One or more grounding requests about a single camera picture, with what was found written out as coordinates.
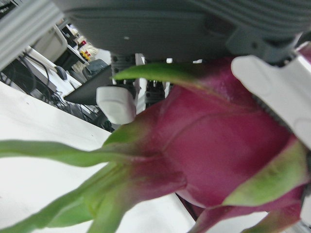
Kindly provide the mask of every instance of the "cable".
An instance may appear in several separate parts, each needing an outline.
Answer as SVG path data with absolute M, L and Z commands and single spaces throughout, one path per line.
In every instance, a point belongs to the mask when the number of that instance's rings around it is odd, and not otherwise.
M 30 56 L 28 53 L 24 52 L 24 55 L 27 56 L 27 57 L 29 57 L 29 58 L 32 59 L 33 61 L 37 62 L 38 64 L 40 64 L 40 65 L 44 68 L 44 70 L 45 70 L 45 72 L 46 72 L 46 74 L 47 74 L 47 79 L 48 79 L 48 81 L 47 81 L 47 83 L 46 83 L 46 86 L 49 87 L 49 84 L 50 84 L 50 76 L 49 76 L 47 67 L 46 67 L 42 62 L 40 62 L 40 61 L 38 61 L 37 59 L 35 59 L 34 57 Z
M 79 106 L 80 106 L 80 110 L 81 110 L 81 113 L 82 113 L 83 119 L 84 119 L 86 122 L 88 122 L 88 121 L 87 121 L 87 119 L 86 119 L 86 117 L 85 117 L 85 114 L 83 113 L 83 110 L 82 110 L 82 106 L 81 106 L 81 104 L 79 104 Z
M 18 57 L 19 57 L 19 59 L 21 60 L 21 62 L 26 66 L 26 68 L 27 68 L 28 71 L 30 72 L 30 75 L 31 75 L 31 77 L 32 77 L 32 79 L 33 79 L 33 87 L 32 87 L 32 89 L 31 89 L 31 91 L 27 93 L 28 95 L 31 95 L 30 93 L 31 93 L 33 90 L 35 90 L 36 87 L 37 87 L 36 77 L 35 77 L 33 71 L 30 69 L 29 65 L 27 64 L 26 59 L 25 59 L 24 57 L 22 57 L 22 56 L 18 56 Z

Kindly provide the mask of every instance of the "white plastic part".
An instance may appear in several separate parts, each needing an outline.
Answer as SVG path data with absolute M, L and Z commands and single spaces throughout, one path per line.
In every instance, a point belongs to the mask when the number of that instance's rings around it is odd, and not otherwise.
M 311 149 L 311 65 L 301 55 L 284 67 L 273 67 L 253 55 L 231 63 L 237 79 L 264 101 Z
M 136 116 L 133 96 L 123 87 L 98 87 L 96 91 L 96 102 L 113 124 L 128 124 L 132 122 Z

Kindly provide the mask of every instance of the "gray plastic housing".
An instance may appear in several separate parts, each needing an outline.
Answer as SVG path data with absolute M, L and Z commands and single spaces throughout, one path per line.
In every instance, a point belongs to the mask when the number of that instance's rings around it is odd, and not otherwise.
M 291 56 L 310 29 L 310 0 L 54 0 L 99 48 L 149 60 Z

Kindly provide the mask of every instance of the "dragon fruit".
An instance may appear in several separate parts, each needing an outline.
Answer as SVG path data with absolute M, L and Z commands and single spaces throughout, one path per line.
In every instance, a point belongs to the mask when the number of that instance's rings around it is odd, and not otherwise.
M 77 189 L 0 233 L 28 233 L 93 219 L 88 233 L 113 233 L 135 204 L 176 192 L 205 210 L 189 233 L 267 211 L 244 233 L 276 233 L 299 221 L 310 181 L 307 149 L 232 75 L 231 58 L 209 64 L 149 64 L 116 79 L 170 81 L 169 96 L 121 126 L 102 148 L 0 142 L 0 157 L 44 157 L 74 166 L 108 165 Z

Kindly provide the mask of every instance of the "black monitor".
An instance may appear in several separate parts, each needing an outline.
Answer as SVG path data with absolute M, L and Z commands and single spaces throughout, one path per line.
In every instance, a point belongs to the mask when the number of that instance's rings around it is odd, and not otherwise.
M 95 77 L 89 79 L 69 95 L 65 96 L 64 100 L 79 104 L 96 105 L 97 87 L 111 85 L 111 76 L 111 66 L 106 66 Z

